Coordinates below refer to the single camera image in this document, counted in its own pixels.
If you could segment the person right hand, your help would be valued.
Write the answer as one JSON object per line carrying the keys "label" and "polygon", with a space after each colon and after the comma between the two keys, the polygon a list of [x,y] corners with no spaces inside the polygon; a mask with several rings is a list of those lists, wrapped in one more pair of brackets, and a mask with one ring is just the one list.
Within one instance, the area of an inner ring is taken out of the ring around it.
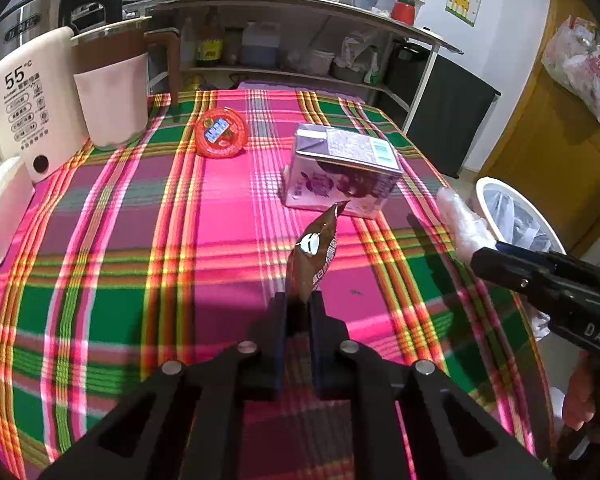
{"label": "person right hand", "polygon": [[[562,420],[566,427],[578,431],[597,417],[600,409],[600,387],[596,387],[595,365],[600,361],[582,351],[576,369],[570,376],[568,389],[562,404]],[[600,422],[596,422],[588,437],[600,443]]]}

